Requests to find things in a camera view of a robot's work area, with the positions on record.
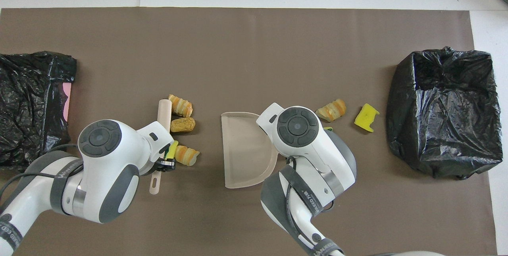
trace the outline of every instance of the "gray panel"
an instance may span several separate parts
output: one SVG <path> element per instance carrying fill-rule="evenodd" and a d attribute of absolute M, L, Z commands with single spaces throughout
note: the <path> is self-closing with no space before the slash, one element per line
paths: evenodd
<path fill-rule="evenodd" d="M 118 207 L 120 206 L 120 202 L 122 202 L 123 196 L 125 196 L 125 192 L 127 192 L 127 188 L 133 176 L 139 176 L 139 171 L 135 165 L 129 164 L 123 169 L 118 178 L 116 178 L 116 181 L 104 198 L 104 202 L 102 202 L 98 214 L 98 220 L 100 222 L 110 222 L 121 214 L 118 212 Z"/>
<path fill-rule="evenodd" d="M 328 130 L 325 130 L 325 132 L 328 135 L 328 137 L 332 139 L 332 142 L 335 144 L 335 147 L 337 147 L 337 149 L 339 149 L 339 151 L 343 155 L 344 159 L 350 166 L 352 173 L 354 174 L 354 179 L 356 179 L 356 160 L 354 159 L 354 155 L 352 154 L 350 148 L 346 145 L 346 143 L 344 143 L 341 137 L 339 137 L 334 132 Z"/>
<path fill-rule="evenodd" d="M 343 184 L 341 184 L 341 181 L 337 178 L 335 173 L 333 171 L 329 171 L 328 173 L 321 174 L 323 177 L 323 180 L 325 180 L 326 184 L 330 186 L 332 189 L 333 195 L 337 198 L 341 193 L 344 192 Z"/>

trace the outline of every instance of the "beige dustpan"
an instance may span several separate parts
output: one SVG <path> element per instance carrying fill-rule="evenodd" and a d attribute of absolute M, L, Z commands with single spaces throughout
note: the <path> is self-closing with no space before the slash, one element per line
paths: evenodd
<path fill-rule="evenodd" d="M 249 112 L 221 114 L 225 187 L 238 189 L 259 184 L 270 176 L 277 150 Z"/>

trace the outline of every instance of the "black strap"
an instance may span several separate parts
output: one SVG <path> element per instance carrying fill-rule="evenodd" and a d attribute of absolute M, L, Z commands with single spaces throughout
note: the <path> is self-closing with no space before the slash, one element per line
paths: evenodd
<path fill-rule="evenodd" d="M 323 206 L 303 178 L 289 165 L 281 169 L 280 173 L 291 184 L 294 191 L 300 196 L 312 215 L 317 216 L 323 210 Z"/>
<path fill-rule="evenodd" d="M 21 241 L 23 240 L 23 236 L 19 232 L 18 228 L 12 225 L 11 222 L 3 219 L 0 219 L 0 237 L 11 245 L 13 251 L 18 249 Z"/>
<path fill-rule="evenodd" d="M 274 173 L 263 182 L 261 189 L 261 202 L 268 208 L 270 213 L 298 243 L 298 245 L 309 254 L 312 251 L 298 239 L 300 232 L 294 226 L 291 216 L 287 216 L 287 198 L 281 185 L 279 173 Z"/>
<path fill-rule="evenodd" d="M 314 249 L 312 249 L 311 256 L 328 256 L 331 252 L 339 250 L 342 254 L 344 252 L 342 249 L 335 244 L 332 240 L 328 238 L 324 238 L 320 240 L 315 246 Z"/>
<path fill-rule="evenodd" d="M 49 202 L 51 203 L 51 208 L 61 214 L 69 213 L 64 211 L 64 207 L 62 205 L 62 198 L 64 197 L 65 186 L 67 185 L 67 180 L 69 179 L 69 175 L 78 167 L 83 165 L 83 160 L 77 159 L 70 163 L 68 163 L 63 169 L 61 169 L 58 174 L 55 176 L 53 180 L 53 185 L 51 186 L 51 193 L 49 194 Z"/>

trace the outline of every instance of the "circular button pad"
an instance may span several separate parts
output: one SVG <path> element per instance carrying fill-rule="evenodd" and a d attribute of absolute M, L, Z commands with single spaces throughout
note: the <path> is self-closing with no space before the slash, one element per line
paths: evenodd
<path fill-rule="evenodd" d="M 281 113 L 277 132 L 281 140 L 291 147 L 305 147 L 318 135 L 318 119 L 306 108 L 288 108 Z"/>
<path fill-rule="evenodd" d="M 81 132 L 78 147 L 88 157 L 102 157 L 118 147 L 122 131 L 118 123 L 101 120 L 90 124 Z"/>

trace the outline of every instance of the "black cable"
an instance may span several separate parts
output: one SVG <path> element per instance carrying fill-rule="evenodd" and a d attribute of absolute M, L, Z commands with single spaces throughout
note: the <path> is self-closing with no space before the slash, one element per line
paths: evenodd
<path fill-rule="evenodd" d="M 51 148 L 51 150 L 49 150 L 48 153 L 56 151 L 56 150 L 64 149 L 64 148 L 69 148 L 69 147 L 76 147 L 77 148 L 78 144 L 61 144 L 61 145 Z"/>
<path fill-rule="evenodd" d="M 294 156 L 289 156 L 286 158 L 286 163 L 289 164 L 292 162 L 292 168 L 296 171 L 296 159 Z M 289 220 L 290 225 L 294 230 L 296 230 L 305 240 L 307 240 L 309 243 L 312 243 L 312 241 L 303 233 L 303 231 L 294 223 L 294 219 L 291 215 L 290 209 L 289 209 L 289 193 L 292 188 L 292 185 L 290 182 L 287 182 L 287 190 L 286 190 L 286 215 L 287 219 Z"/>
<path fill-rule="evenodd" d="M 76 169 L 73 169 L 71 173 L 69 173 L 69 178 L 78 174 L 80 171 L 83 171 L 83 164 L 80 164 Z"/>
<path fill-rule="evenodd" d="M 54 178 L 55 175 L 50 175 L 49 173 L 19 173 L 18 175 L 10 178 L 5 184 L 4 186 L 2 186 L 2 188 L 0 189 L 0 200 L 2 199 L 2 195 L 4 194 L 4 191 L 5 189 L 7 189 L 7 187 L 12 183 L 14 182 L 15 180 L 18 180 L 19 178 L 22 178 L 22 177 L 28 177 L 28 176 L 41 176 L 41 177 L 48 177 L 48 178 Z"/>

